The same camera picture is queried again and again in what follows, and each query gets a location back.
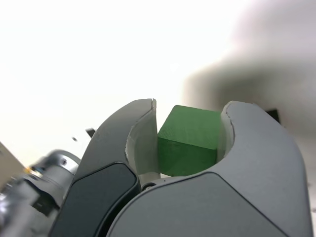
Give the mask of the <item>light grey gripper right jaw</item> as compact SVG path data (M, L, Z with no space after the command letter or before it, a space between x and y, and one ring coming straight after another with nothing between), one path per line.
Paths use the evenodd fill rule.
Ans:
M155 181L117 215L110 237L307 237L302 155L286 129L255 104L221 113L222 158L200 173Z

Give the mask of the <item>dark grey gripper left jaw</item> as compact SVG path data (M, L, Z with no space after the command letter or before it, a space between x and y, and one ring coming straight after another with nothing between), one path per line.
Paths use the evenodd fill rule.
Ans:
M49 235L106 236L123 207L159 177L156 100L135 100L95 131Z

